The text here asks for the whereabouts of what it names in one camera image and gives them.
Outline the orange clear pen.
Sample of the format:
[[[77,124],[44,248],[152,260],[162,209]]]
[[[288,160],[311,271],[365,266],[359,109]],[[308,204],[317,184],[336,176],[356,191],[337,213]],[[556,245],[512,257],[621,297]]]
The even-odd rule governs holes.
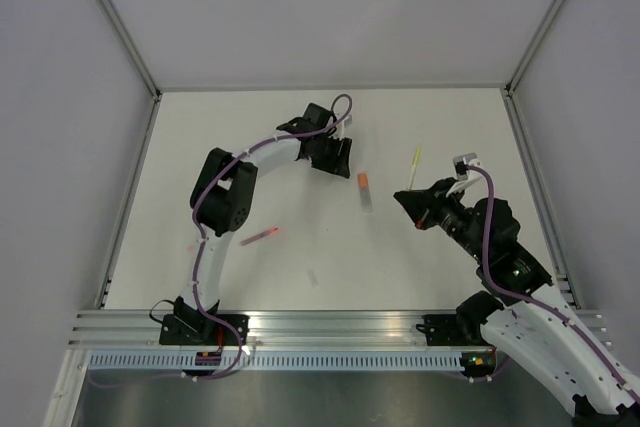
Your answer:
[[[358,189],[362,210],[364,212],[371,213],[373,211],[373,203],[369,185],[367,188],[360,188],[358,185]]]

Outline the yellow pen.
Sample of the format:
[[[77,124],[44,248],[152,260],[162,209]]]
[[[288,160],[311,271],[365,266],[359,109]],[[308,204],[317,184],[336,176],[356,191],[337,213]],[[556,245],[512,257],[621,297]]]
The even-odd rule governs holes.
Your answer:
[[[421,157],[421,146],[419,145],[414,152],[414,156],[412,159],[412,163],[411,163],[411,170],[410,170],[410,175],[409,175],[409,179],[407,182],[407,190],[411,191],[413,189],[414,186],[414,182],[415,182],[415,178],[416,178],[416,173],[417,173],[417,169],[419,166],[419,162],[420,162],[420,157]]]

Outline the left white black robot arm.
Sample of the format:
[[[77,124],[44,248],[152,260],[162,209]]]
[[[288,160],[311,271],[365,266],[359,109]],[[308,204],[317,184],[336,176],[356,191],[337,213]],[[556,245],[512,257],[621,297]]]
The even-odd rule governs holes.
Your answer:
[[[321,172],[347,179],[352,141],[345,134],[351,113],[309,104],[304,113],[236,153],[209,152],[191,193],[197,231],[191,272],[171,312],[159,319],[163,346],[241,346],[248,319],[222,314],[220,284],[234,234],[251,212],[257,182],[274,170],[306,161]]]

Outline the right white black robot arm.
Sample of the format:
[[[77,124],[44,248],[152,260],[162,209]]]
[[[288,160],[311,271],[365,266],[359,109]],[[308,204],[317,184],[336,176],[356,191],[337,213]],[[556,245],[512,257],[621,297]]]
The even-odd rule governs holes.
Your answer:
[[[545,267],[518,241],[511,206],[495,195],[474,206],[454,179],[394,193],[414,226],[439,228],[478,264],[482,291],[456,309],[457,335],[502,351],[560,403],[575,426],[636,426],[639,378],[587,328]]]

